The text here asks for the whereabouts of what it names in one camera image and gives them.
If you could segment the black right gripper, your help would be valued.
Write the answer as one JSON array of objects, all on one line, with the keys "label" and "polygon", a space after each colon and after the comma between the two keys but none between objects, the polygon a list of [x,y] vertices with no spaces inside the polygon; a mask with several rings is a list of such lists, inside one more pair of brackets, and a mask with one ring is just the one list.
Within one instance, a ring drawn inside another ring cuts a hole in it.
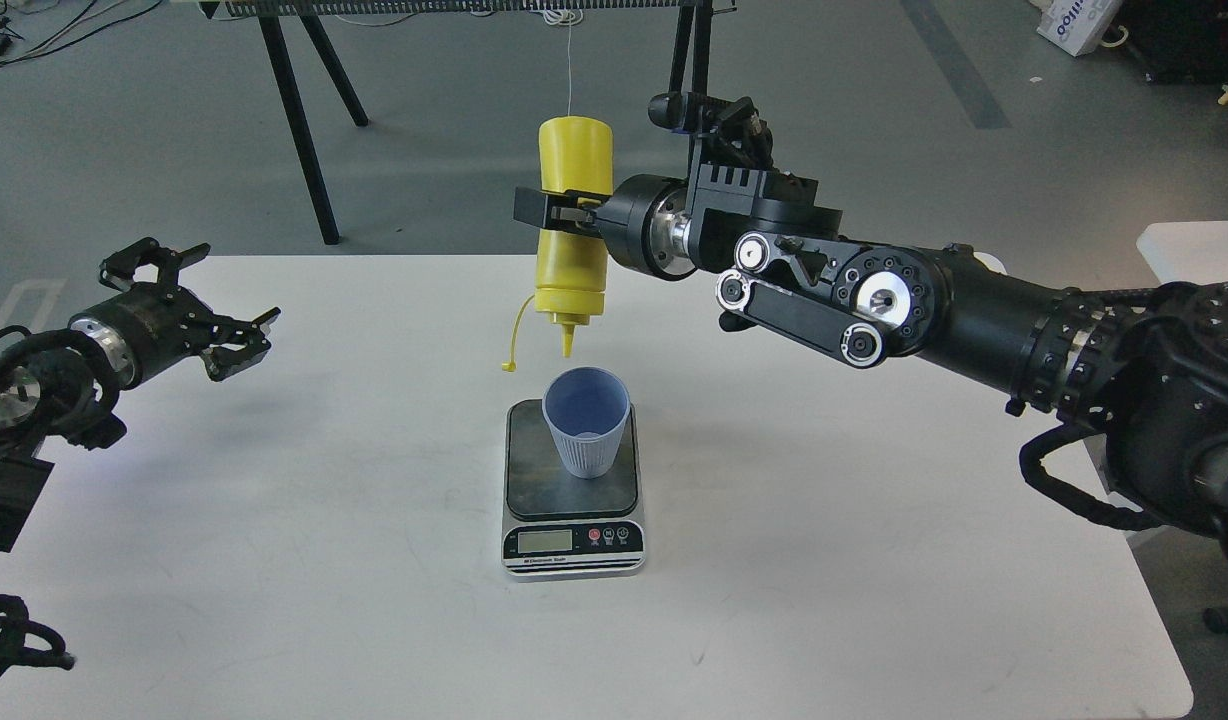
[{"label": "black right gripper", "polygon": [[588,190],[535,190],[515,187],[513,219],[542,231],[604,238],[619,265],[664,281],[698,270],[688,256],[686,179],[639,174],[613,195]]}]

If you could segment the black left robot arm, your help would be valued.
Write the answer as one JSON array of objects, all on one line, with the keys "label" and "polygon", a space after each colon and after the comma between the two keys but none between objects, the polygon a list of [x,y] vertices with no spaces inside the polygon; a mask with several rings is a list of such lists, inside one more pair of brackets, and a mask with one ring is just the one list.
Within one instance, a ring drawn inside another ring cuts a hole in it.
[{"label": "black left robot arm", "polygon": [[38,460],[47,437],[107,448],[125,436],[115,417],[122,392],[199,358],[221,382],[270,351],[280,311],[253,319],[217,315],[179,274],[210,254],[208,243],[169,249],[144,237],[108,256],[99,283],[114,296],[74,315],[68,327],[0,329],[0,553],[25,528],[53,464]]}]

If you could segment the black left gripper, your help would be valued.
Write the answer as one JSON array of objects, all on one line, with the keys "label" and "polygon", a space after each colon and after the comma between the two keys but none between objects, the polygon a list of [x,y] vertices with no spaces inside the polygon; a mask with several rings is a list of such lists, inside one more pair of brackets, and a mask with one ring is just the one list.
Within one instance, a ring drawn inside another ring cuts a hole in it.
[{"label": "black left gripper", "polygon": [[[169,249],[144,237],[99,264],[98,281],[120,292],[74,315],[69,328],[97,343],[122,389],[133,389],[190,356],[201,358],[208,378],[222,382],[262,362],[271,350],[266,333],[280,307],[254,319],[236,319],[216,315],[181,288],[181,269],[208,258],[211,249],[211,243]],[[135,284],[142,265],[157,270],[154,284]]]}]

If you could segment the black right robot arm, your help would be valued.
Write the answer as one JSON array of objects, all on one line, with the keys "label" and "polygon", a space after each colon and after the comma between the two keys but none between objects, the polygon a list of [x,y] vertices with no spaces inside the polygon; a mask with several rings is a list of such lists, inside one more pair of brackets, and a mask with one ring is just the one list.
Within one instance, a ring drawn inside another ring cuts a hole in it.
[{"label": "black right robot arm", "polygon": [[515,190],[515,219],[600,238],[664,281],[716,274],[722,326],[760,326],[853,369],[916,356],[1005,392],[1059,428],[1018,455],[1027,484],[1090,523],[1168,525],[1228,562],[1228,281],[1044,288],[971,246],[916,249],[839,233],[814,179],[774,163],[748,97],[670,92],[655,127],[691,138],[690,173],[615,190]]}]

